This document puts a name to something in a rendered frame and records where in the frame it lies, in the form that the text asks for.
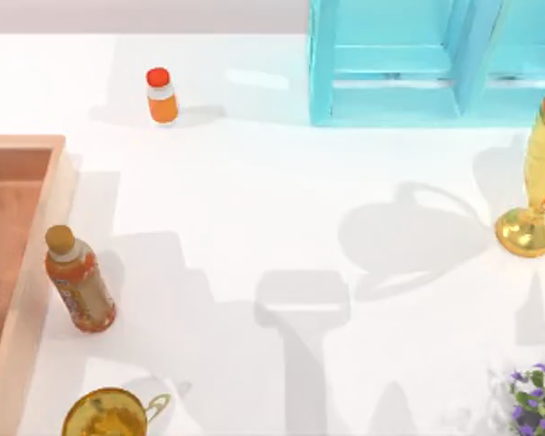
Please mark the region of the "light blue rack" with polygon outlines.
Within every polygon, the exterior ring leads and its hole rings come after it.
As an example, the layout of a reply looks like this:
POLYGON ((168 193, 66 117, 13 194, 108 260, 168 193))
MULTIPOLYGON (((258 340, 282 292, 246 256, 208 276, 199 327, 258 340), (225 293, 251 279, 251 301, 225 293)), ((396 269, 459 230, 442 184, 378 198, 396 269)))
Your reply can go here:
POLYGON ((316 125, 514 127, 545 95, 545 0, 309 0, 316 125))

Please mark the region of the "purple flower potted plant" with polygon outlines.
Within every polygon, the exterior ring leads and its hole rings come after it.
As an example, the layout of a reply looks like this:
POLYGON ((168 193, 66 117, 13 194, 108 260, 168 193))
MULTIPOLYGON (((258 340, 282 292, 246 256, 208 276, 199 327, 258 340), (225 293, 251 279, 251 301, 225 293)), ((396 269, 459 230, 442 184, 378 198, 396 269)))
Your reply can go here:
POLYGON ((496 420, 515 436, 545 436, 545 363, 514 369, 491 385, 496 420))

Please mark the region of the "small orange red-capped bottle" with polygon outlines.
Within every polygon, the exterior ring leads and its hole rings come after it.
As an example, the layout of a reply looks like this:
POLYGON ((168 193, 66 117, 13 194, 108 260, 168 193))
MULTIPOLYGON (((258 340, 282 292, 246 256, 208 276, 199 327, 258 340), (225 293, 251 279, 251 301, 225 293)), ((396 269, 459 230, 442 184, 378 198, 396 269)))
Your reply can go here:
POLYGON ((147 101, 152 119, 158 124, 170 124, 178 116, 179 108, 171 76, 167 69, 154 67, 145 79, 147 82, 147 101))

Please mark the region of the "tall gold trophy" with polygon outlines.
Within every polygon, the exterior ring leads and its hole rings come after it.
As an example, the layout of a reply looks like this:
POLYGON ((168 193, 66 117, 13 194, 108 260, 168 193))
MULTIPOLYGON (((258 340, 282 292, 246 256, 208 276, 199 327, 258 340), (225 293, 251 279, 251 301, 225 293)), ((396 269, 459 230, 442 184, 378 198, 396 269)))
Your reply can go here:
POLYGON ((504 213, 495 233, 510 253, 534 258, 545 254, 545 96, 528 139, 524 183, 528 204, 504 213))

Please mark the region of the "orange tea bottle tan cap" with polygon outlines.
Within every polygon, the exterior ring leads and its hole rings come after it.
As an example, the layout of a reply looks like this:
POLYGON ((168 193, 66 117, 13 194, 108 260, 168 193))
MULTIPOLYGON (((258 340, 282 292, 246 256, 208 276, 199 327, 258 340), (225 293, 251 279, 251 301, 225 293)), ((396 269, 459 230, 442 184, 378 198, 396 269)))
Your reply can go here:
POLYGON ((114 322, 116 306, 92 247, 70 227, 53 225, 45 234, 45 270, 82 332, 103 332, 114 322))

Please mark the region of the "shallow salmon-coloured box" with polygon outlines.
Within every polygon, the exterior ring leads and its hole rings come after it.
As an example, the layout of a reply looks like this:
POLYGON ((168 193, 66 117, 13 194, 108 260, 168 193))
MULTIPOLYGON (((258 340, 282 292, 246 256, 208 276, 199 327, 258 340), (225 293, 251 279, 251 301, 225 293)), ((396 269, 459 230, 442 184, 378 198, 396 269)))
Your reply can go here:
POLYGON ((75 173, 62 135, 0 135, 0 436, 15 436, 49 300, 46 228, 68 213, 75 173))

